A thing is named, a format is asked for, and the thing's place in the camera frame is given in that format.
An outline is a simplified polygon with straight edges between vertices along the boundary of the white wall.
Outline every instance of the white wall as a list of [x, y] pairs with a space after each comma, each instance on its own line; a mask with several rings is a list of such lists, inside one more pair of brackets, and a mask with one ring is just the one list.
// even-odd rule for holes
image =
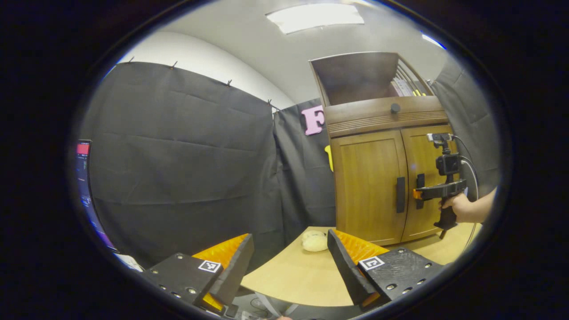
[[173, 65], [227, 83], [284, 109], [295, 103], [248, 64], [203, 40], [175, 32], [155, 32], [138, 43], [119, 61]]

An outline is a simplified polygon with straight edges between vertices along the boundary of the ceiling light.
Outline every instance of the ceiling light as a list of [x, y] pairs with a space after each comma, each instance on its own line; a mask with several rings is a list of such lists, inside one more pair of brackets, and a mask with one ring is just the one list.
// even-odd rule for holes
[[332, 24], [364, 24], [356, 7], [337, 3], [302, 5], [266, 14], [284, 34]]
[[445, 48], [445, 47], [443, 47], [443, 45], [442, 45], [442, 44], [438, 43], [438, 42], [437, 42], [435, 39], [433, 39], [433, 38], [431, 38], [431, 37], [429, 37], [429, 36], [425, 36], [425, 35], [423, 35], [423, 39], [425, 39], [425, 40], [429, 41], [430, 43], [436, 44], [437, 46], [439, 46], [439, 47], [441, 47], [441, 48], [443, 48], [443, 49], [445, 49], [445, 50], [446, 50], [446, 48]]

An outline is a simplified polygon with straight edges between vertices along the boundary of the ceiling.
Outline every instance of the ceiling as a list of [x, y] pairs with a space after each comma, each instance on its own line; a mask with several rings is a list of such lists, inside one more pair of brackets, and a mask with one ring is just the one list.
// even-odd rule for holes
[[422, 39], [420, 27], [383, 5], [351, 3], [364, 25], [336, 25], [289, 35], [265, 14], [318, 1], [218, 0], [191, 11], [160, 31], [178, 32], [222, 48], [250, 65], [295, 103], [319, 97], [311, 59], [362, 51], [398, 52], [424, 79], [435, 79], [447, 52]]

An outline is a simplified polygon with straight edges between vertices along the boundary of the red screen display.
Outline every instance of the red screen display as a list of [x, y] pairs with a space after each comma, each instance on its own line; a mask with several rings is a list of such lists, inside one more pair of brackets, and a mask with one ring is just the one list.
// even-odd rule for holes
[[79, 154], [89, 154], [89, 145], [77, 145], [77, 153]]

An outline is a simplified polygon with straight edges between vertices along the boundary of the forearm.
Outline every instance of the forearm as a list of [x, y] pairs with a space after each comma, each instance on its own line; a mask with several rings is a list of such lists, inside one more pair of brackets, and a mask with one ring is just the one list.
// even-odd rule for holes
[[492, 210], [492, 203], [494, 202], [495, 196], [496, 188], [494, 188], [494, 190], [489, 194], [472, 203], [472, 215], [476, 216], [475, 220], [479, 222], [486, 220]]

